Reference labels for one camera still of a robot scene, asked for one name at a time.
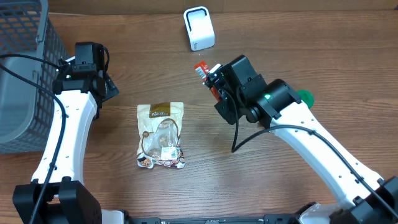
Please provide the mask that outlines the red snack stick packet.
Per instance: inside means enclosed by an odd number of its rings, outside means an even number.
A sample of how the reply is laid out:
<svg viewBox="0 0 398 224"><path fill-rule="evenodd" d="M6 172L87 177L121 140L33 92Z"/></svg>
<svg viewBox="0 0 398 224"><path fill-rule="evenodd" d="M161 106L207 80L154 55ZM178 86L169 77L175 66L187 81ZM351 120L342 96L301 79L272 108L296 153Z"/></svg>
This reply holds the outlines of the red snack stick packet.
<svg viewBox="0 0 398 224"><path fill-rule="evenodd" d="M201 62L199 62L198 64L196 64L194 66L195 71L197 72L197 74L199 74L199 76L201 77L201 79L203 80L203 84L206 85L206 81L207 81L207 76L210 72L207 64L205 63L204 60L202 60ZM217 101L220 101L220 95L217 92L217 90L214 87L210 87L209 88L210 91L212 92L212 95L216 98Z"/></svg>

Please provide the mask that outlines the brown white snack bag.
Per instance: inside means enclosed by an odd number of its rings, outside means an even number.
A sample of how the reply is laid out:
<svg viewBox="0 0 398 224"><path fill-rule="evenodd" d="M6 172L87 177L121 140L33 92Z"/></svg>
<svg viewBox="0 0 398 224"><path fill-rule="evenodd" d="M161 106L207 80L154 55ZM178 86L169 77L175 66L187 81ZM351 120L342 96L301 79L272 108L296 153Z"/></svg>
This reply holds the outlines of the brown white snack bag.
<svg viewBox="0 0 398 224"><path fill-rule="evenodd" d="M181 147L182 102L165 102L137 106L137 126L140 136L137 165L151 169L165 166L185 167Z"/></svg>

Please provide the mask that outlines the green lid jar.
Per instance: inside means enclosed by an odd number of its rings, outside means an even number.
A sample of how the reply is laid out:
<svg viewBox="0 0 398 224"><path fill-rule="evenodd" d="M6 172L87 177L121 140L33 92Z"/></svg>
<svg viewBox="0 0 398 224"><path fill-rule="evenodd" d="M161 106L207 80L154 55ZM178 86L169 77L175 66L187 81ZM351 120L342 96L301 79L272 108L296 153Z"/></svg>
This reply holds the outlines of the green lid jar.
<svg viewBox="0 0 398 224"><path fill-rule="evenodd" d="M314 102L315 102L315 99L314 99L313 95L308 90L298 90L297 93L300 96L301 100L310 109L313 106Z"/></svg>

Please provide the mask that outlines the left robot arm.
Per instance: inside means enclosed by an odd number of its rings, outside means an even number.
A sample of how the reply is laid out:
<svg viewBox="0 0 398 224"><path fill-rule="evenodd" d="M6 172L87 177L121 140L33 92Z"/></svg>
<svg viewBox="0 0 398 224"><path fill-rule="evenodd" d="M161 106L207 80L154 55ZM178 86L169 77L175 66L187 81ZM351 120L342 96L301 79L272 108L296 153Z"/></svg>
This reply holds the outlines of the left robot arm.
<svg viewBox="0 0 398 224"><path fill-rule="evenodd" d="M54 111L44 154L31 182L12 196L24 223L128 223L125 212L103 210L83 184L90 126L103 102L119 93L108 65L107 48L94 42L76 43L75 56L59 61L48 92Z"/></svg>

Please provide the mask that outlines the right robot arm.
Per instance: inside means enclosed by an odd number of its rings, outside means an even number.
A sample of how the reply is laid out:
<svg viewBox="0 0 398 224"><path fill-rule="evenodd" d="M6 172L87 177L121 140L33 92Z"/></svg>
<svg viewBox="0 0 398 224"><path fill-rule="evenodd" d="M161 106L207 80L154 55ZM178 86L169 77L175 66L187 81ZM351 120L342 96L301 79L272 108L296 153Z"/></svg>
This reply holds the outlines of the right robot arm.
<svg viewBox="0 0 398 224"><path fill-rule="evenodd" d="M310 202L288 214L271 214L263 223L396 223L397 178L383 179L350 154L311 112L313 96L287 82L266 82L244 55L225 65L195 67L230 125L245 117L293 148L336 198L332 205Z"/></svg>

